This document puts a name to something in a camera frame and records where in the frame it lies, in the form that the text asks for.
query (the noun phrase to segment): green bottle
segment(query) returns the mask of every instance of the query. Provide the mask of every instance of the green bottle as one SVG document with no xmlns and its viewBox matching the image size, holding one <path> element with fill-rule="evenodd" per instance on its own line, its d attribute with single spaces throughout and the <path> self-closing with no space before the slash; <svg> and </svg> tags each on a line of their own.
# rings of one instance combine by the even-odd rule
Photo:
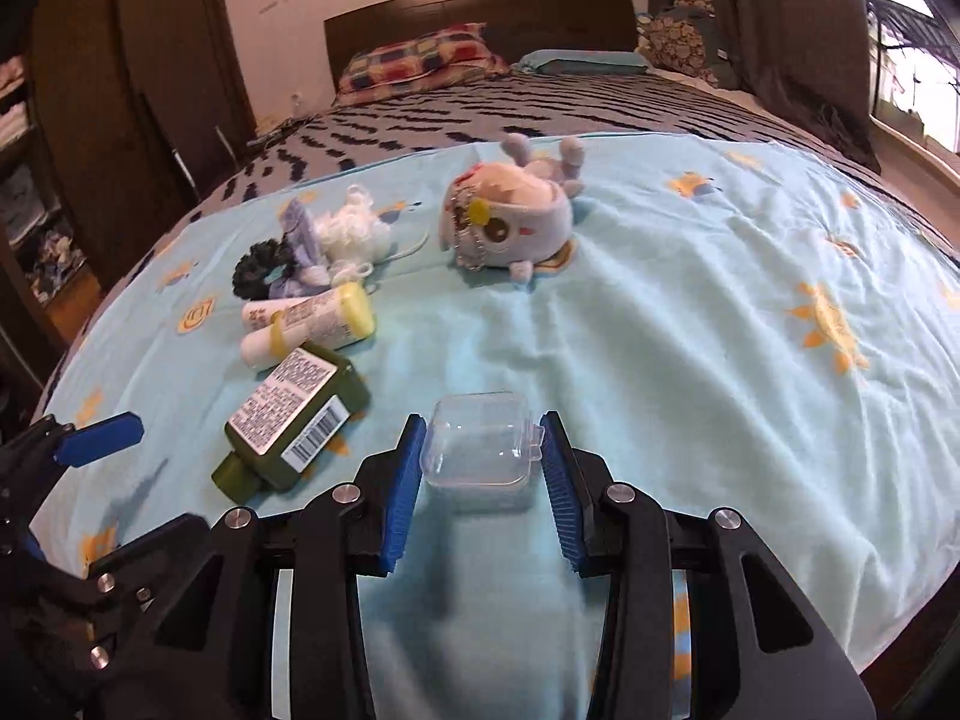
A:
<svg viewBox="0 0 960 720">
<path fill-rule="evenodd" d="M 233 447 L 212 474 L 237 504 L 289 490 L 370 392 L 346 357 L 306 341 L 253 391 L 224 430 Z"/>
</svg>

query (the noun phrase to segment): pillow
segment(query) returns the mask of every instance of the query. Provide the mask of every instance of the pillow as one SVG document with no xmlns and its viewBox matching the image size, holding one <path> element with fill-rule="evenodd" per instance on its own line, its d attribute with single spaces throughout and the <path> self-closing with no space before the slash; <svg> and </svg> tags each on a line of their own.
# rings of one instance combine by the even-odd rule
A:
<svg viewBox="0 0 960 720">
<path fill-rule="evenodd" d="M 432 89 L 443 89 L 445 86 L 474 83 L 483 79 L 496 79 L 510 73 L 510 68 L 496 55 L 490 59 L 476 59 L 470 62 L 458 62 L 445 68 L 427 73 L 414 79 L 381 83 L 367 89 L 358 89 L 356 92 L 343 92 L 333 101 L 333 107 L 346 108 L 349 105 L 363 105 L 375 103 L 378 100 L 413 95 L 418 92 L 429 92 Z"/>
<path fill-rule="evenodd" d="M 675 0 L 655 16 L 637 14 L 637 52 L 656 67 L 707 81 L 720 89 L 738 89 L 713 12 L 713 0 Z"/>
<path fill-rule="evenodd" d="M 484 23 L 460 23 L 413 40 L 359 53 L 340 76 L 341 94 L 383 83 L 410 81 L 461 62 L 493 59 L 483 42 Z"/>
<path fill-rule="evenodd" d="M 649 60 L 635 52 L 580 52 L 543 49 L 525 55 L 514 69 L 542 76 L 637 76 L 646 73 Z"/>
</svg>

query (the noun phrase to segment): green bottle cap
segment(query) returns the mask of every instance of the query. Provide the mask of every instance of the green bottle cap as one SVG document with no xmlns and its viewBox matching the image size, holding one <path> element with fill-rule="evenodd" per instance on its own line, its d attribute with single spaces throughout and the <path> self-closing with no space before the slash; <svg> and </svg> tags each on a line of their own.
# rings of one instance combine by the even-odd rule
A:
<svg viewBox="0 0 960 720">
<path fill-rule="evenodd" d="M 236 452 L 224 457 L 210 478 L 227 498 L 239 506 L 243 506 L 263 487 L 259 474 L 251 470 Z"/>
</svg>

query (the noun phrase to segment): brown curtain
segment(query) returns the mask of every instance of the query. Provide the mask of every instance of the brown curtain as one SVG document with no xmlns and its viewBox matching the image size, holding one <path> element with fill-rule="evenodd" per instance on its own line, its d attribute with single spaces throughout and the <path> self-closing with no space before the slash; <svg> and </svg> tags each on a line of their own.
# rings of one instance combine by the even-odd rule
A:
<svg viewBox="0 0 960 720">
<path fill-rule="evenodd" d="M 663 5 L 651 0 L 651 7 Z M 743 86 L 771 113 L 880 172 L 863 0 L 714 0 Z"/>
</svg>

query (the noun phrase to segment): barcode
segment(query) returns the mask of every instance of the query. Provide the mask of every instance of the barcode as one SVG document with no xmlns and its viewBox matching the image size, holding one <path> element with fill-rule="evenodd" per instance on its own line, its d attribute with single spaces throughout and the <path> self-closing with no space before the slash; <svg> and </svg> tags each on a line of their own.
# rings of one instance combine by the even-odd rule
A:
<svg viewBox="0 0 960 720">
<path fill-rule="evenodd" d="M 343 401 L 336 395 L 331 397 L 280 456 L 292 469 L 300 473 L 320 454 L 323 445 L 347 421 L 349 415 Z"/>
</svg>

